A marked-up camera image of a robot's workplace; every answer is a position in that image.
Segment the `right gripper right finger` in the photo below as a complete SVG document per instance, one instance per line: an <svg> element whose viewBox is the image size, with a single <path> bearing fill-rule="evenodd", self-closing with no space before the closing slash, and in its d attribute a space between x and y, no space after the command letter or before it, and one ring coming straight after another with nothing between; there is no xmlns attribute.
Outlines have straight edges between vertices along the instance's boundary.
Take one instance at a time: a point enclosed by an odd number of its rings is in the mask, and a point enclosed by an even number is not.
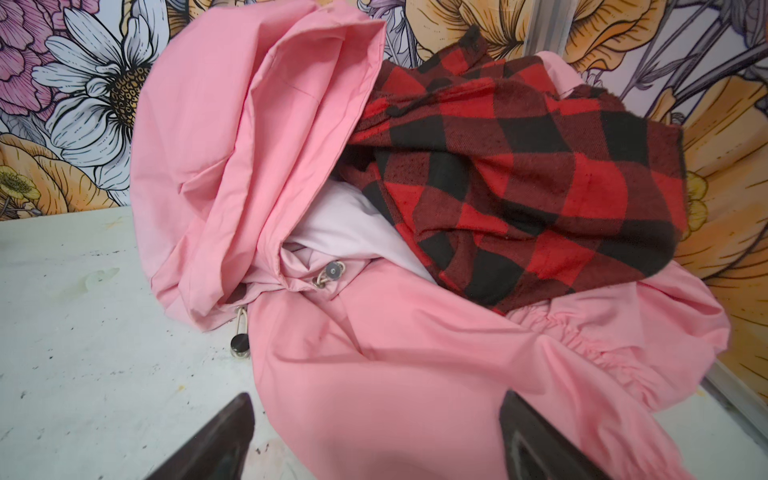
<svg viewBox="0 0 768 480"><path fill-rule="evenodd" d="M506 393L499 423L509 480L609 480L516 392Z"/></svg>

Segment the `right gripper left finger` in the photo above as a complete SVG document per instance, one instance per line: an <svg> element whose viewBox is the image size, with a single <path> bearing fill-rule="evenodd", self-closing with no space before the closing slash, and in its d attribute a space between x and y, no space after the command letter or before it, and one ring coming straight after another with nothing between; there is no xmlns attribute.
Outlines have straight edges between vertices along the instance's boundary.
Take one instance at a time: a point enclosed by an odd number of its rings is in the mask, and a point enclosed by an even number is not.
<svg viewBox="0 0 768 480"><path fill-rule="evenodd" d="M242 392L147 479L241 479L254 431L251 397Z"/></svg>

